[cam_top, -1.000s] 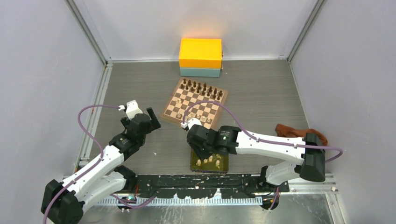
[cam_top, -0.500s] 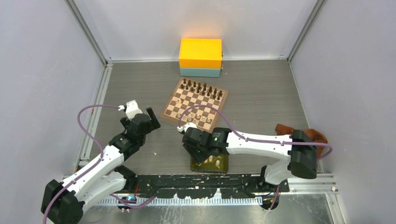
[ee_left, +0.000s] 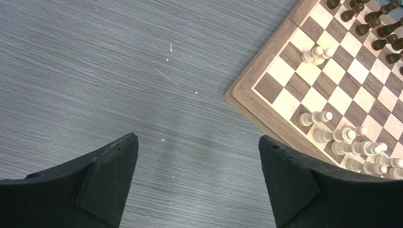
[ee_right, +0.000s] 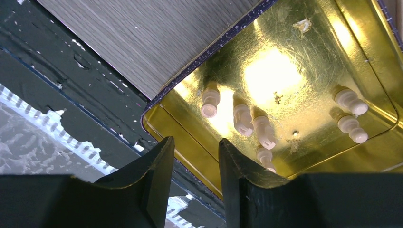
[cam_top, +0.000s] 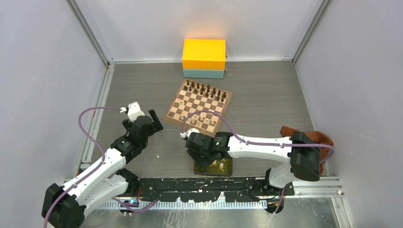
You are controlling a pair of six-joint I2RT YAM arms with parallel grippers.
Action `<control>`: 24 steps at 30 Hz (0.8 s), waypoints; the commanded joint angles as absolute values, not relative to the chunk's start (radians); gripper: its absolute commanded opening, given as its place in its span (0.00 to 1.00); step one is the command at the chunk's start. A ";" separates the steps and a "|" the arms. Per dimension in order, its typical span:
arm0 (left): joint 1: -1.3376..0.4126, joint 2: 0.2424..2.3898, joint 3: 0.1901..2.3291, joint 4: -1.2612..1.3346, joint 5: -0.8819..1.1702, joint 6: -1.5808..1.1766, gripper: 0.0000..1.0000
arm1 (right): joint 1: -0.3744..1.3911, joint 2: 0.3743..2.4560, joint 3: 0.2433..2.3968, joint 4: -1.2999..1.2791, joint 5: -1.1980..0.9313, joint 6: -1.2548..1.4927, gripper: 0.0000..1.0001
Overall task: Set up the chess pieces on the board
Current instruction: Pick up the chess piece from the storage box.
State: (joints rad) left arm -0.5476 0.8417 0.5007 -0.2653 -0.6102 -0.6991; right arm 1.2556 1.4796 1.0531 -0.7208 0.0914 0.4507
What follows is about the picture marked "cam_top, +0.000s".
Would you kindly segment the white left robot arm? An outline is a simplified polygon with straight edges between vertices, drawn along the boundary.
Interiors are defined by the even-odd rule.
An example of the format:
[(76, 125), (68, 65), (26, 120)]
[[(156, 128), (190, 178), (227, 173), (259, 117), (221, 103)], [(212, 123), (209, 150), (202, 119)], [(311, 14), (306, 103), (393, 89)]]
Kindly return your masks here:
[(62, 185), (53, 183), (45, 192), (41, 215), (43, 227), (78, 228), (87, 215), (109, 199), (138, 192), (138, 177), (125, 169), (132, 159), (147, 147), (148, 139), (163, 126), (155, 110), (146, 115), (132, 103), (118, 111), (127, 114), (123, 120), (126, 133), (114, 140), (101, 157), (90, 167)]

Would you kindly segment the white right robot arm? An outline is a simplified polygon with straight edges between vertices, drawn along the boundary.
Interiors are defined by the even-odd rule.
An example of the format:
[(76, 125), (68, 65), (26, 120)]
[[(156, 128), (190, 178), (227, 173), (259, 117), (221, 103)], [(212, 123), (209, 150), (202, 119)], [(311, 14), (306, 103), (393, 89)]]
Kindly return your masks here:
[(320, 150), (302, 132), (283, 138), (247, 137), (230, 132), (218, 132), (211, 137), (191, 128), (180, 136), (186, 141), (187, 153), (202, 170), (223, 158), (280, 162), (278, 167), (269, 170), (268, 179), (264, 181), (265, 192), (269, 195), (276, 195), (295, 180), (320, 179)]

